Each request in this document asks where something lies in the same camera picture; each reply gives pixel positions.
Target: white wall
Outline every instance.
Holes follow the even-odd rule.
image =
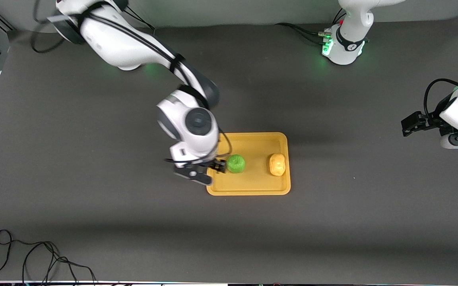
[[[18,29],[33,30],[34,1],[0,0],[0,14]],[[52,14],[55,2],[41,0],[39,18]],[[155,27],[328,23],[340,9],[337,0],[130,0],[130,6]],[[458,0],[406,0],[373,11],[380,22],[449,19],[458,16]]]

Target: yellow tray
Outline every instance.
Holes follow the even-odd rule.
[[[233,154],[245,159],[245,170],[233,174],[229,170],[221,173],[209,169],[213,184],[207,186],[211,195],[283,195],[291,190],[287,138],[280,132],[227,133],[233,145]],[[219,152],[228,150],[227,141],[221,136]],[[285,173],[280,177],[270,174],[270,155],[282,153],[285,156]]]

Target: gray table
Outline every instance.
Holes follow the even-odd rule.
[[[72,44],[35,54],[18,33],[0,77],[0,228],[100,280],[458,284],[458,151],[400,132],[433,79],[458,80],[458,19],[377,23],[346,67],[286,27],[157,35],[218,84],[226,132],[287,135],[291,192],[212,197],[175,176],[155,117],[179,84],[167,69],[123,72]],[[47,261],[31,258],[33,278]]]

